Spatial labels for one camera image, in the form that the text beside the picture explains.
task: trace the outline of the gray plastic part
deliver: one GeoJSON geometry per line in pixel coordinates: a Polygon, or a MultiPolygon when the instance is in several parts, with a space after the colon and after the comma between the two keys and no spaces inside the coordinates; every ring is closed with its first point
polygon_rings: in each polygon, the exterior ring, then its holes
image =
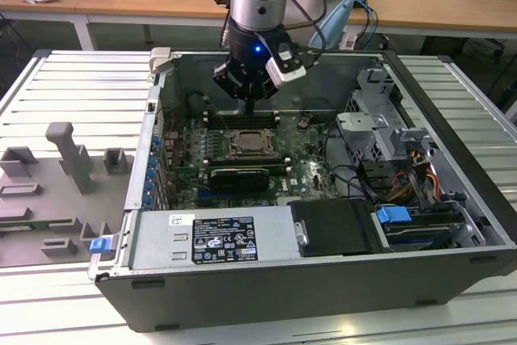
{"type": "Polygon", "coordinates": [[[90,224],[85,222],[82,225],[81,234],[79,235],[79,241],[82,242],[86,248],[90,248],[91,241],[97,237],[98,235],[93,231],[90,224]]]}
{"type": "MultiPolygon", "coordinates": [[[[128,192],[129,175],[107,175],[103,155],[90,156],[93,166],[90,177],[93,190],[82,196],[72,177],[63,174],[56,158],[41,158],[38,163],[25,165],[30,181],[38,183],[42,191],[38,196],[0,197],[0,208],[30,208],[32,217],[28,222],[59,223],[77,218],[82,224],[88,222],[98,232],[105,221],[112,232],[118,232],[124,215],[124,202],[128,192]]],[[[134,157],[126,153],[131,171],[134,157]]],[[[0,187],[13,184],[5,174],[0,177],[0,187]]],[[[84,263],[90,260],[89,246],[79,241],[81,230],[56,232],[48,229],[17,230],[2,232],[0,238],[0,267],[32,266],[58,263],[84,263]],[[78,248],[75,255],[48,257],[41,251],[41,242],[46,238],[71,238],[78,248]]]]}
{"type": "Polygon", "coordinates": [[[46,238],[41,251],[47,256],[75,255],[78,248],[70,238],[46,238]]]}
{"type": "Polygon", "coordinates": [[[103,161],[108,175],[128,173],[128,161],[124,149],[106,149],[103,161]]]}
{"type": "Polygon", "coordinates": [[[57,146],[66,170],[72,175],[81,194],[87,194],[90,191],[91,179],[72,139],[73,131],[74,127],[70,122],[54,122],[48,125],[45,137],[57,146]]]}
{"type": "MultiPolygon", "coordinates": [[[[78,149],[79,158],[81,159],[82,165],[84,166],[86,171],[90,172],[91,167],[93,166],[93,162],[90,159],[90,155],[88,155],[88,150],[86,149],[86,147],[84,145],[78,145],[76,147],[78,149]]],[[[63,168],[63,171],[65,172],[65,174],[70,175],[70,172],[66,168],[66,164],[65,164],[65,161],[63,161],[63,159],[59,160],[59,164],[63,168]]]]}
{"type": "Polygon", "coordinates": [[[111,234],[111,229],[110,229],[109,225],[107,224],[107,222],[105,221],[100,226],[99,236],[105,236],[107,234],[111,234]]]}
{"type": "Polygon", "coordinates": [[[27,163],[37,163],[28,147],[8,147],[0,158],[0,167],[9,178],[28,177],[27,163]]]}
{"type": "Polygon", "coordinates": [[[50,57],[50,54],[52,54],[51,48],[38,48],[34,54],[32,54],[32,58],[46,58],[50,57]]]}
{"type": "Polygon", "coordinates": [[[0,209],[0,222],[28,220],[31,215],[29,208],[0,209]]]}
{"type": "Polygon", "coordinates": [[[0,186],[0,197],[38,196],[41,186],[38,183],[12,183],[0,186]]]}
{"type": "Polygon", "coordinates": [[[55,234],[72,234],[82,231],[82,223],[76,217],[69,222],[51,222],[48,227],[55,234]]]}

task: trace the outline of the desk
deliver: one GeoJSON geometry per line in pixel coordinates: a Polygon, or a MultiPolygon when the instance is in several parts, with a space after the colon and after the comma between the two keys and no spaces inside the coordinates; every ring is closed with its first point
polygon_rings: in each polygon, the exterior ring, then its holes
{"type": "MultiPolygon", "coordinates": [[[[517,0],[368,0],[379,15],[378,32],[429,36],[516,39],[517,0]]],[[[95,48],[88,23],[221,26],[225,10],[212,0],[58,0],[31,6],[0,0],[7,18],[60,20],[74,24],[81,46],[95,48]]],[[[365,24],[353,10],[347,31],[365,24]]]]}

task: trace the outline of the blue latch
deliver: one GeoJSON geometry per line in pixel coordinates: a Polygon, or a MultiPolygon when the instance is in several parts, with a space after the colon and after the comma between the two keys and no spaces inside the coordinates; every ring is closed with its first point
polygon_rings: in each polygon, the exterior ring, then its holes
{"type": "Polygon", "coordinates": [[[411,222],[413,220],[405,206],[383,206],[376,213],[381,224],[385,222],[411,222]]]}
{"type": "Polygon", "coordinates": [[[90,243],[90,253],[93,254],[109,254],[111,252],[111,237],[94,238],[90,243]]]}

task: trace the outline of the yellow wire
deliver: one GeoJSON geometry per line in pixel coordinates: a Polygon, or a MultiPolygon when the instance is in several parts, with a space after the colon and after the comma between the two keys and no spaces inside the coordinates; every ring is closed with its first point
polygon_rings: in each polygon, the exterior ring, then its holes
{"type": "Polygon", "coordinates": [[[408,193],[409,191],[411,191],[412,188],[413,187],[411,186],[411,183],[408,183],[400,191],[396,192],[391,197],[389,197],[388,201],[396,200],[397,198],[399,198],[399,197],[405,195],[406,193],[408,193]]]}

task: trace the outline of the aluminum profile table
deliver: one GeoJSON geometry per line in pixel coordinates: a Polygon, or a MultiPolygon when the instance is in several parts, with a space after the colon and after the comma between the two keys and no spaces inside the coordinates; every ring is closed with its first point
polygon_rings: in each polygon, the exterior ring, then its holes
{"type": "Polygon", "coordinates": [[[55,157],[45,131],[70,121],[74,140],[90,156],[108,147],[134,155],[149,87],[149,52],[53,51],[32,58],[0,102],[0,153],[28,146],[55,157]]]}
{"type": "MultiPolygon", "coordinates": [[[[53,52],[47,59],[33,59],[0,103],[0,129],[10,131],[0,135],[4,141],[0,144],[38,137],[38,126],[68,112],[76,128],[74,135],[90,145],[92,152],[101,137],[127,138],[128,152],[134,152],[145,97],[127,92],[137,90],[145,96],[150,85],[143,66],[147,56],[146,52],[53,52]],[[28,118],[24,112],[37,119],[15,119],[28,118]],[[94,114],[101,116],[95,119],[94,114]],[[11,125],[24,125],[32,133],[12,131],[11,125]]],[[[505,172],[513,169],[515,173],[517,166],[515,129],[454,65],[436,57],[401,59],[505,196],[514,199],[517,183],[505,172]]],[[[411,107],[405,105],[418,124],[411,107]]],[[[55,153],[39,140],[33,142],[40,157],[55,153]]],[[[517,272],[483,280],[441,306],[138,334],[91,283],[86,267],[78,263],[0,269],[2,345],[90,345],[99,339],[136,345],[517,343],[517,272]]],[[[238,308],[245,307],[243,300],[238,308]]]]}
{"type": "MultiPolygon", "coordinates": [[[[517,128],[453,63],[438,57],[401,56],[433,104],[517,210],[517,128]]],[[[414,124],[423,126],[407,100],[414,124]]]]}

